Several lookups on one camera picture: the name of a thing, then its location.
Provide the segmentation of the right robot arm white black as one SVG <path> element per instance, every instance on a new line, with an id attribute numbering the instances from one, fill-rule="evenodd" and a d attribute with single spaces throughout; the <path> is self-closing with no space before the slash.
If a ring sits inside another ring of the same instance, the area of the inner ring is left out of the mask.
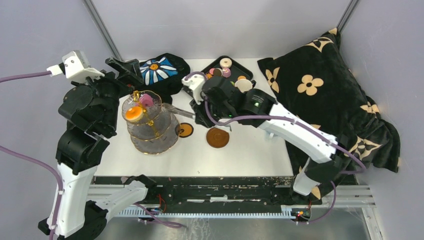
<path id="1" fill-rule="evenodd" d="M 181 83 L 191 92 L 190 106 L 197 124 L 206 128 L 229 127 L 232 122 L 252 126 L 307 154 L 309 159 L 295 176 L 294 192 L 307 196 L 341 172 L 337 137 L 312 127 L 271 95 L 251 87 L 250 81 L 238 85 L 222 76 L 207 78 L 202 72 L 192 72 Z"/>

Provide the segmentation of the orange donut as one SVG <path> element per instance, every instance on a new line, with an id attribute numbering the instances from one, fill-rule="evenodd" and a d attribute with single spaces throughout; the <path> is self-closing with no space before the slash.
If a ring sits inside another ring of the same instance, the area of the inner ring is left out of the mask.
<path id="1" fill-rule="evenodd" d="M 125 114 L 124 114 L 124 118 L 128 121 L 128 122 L 138 122 L 139 120 L 141 120 L 144 116 L 144 109 L 140 106 L 133 106 L 131 108 L 129 108 Z"/>

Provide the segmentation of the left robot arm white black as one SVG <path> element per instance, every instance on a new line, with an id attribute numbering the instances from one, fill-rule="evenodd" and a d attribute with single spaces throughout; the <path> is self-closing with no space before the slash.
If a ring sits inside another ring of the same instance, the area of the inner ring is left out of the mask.
<path id="1" fill-rule="evenodd" d="M 52 76 L 65 75 L 73 86 L 58 109 L 67 121 L 55 155 L 61 180 L 50 216 L 38 224 L 50 238 L 93 240 L 110 219 L 143 201 L 157 186 L 145 175 L 133 176 L 117 192 L 100 200 L 88 199 L 109 139 L 117 134 L 119 100 L 141 84 L 138 60 L 110 57 L 105 62 L 112 71 L 97 70 L 84 56 L 71 52 L 60 64 L 48 68 Z"/>

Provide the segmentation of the metal tongs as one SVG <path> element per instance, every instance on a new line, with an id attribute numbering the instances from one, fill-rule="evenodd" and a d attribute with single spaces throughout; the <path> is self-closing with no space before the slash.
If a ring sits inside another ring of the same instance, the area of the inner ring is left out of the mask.
<path id="1" fill-rule="evenodd" d="M 163 106 L 173 114 L 177 114 L 193 120 L 196 118 L 196 115 L 194 113 L 175 107 L 172 104 L 163 103 Z"/>

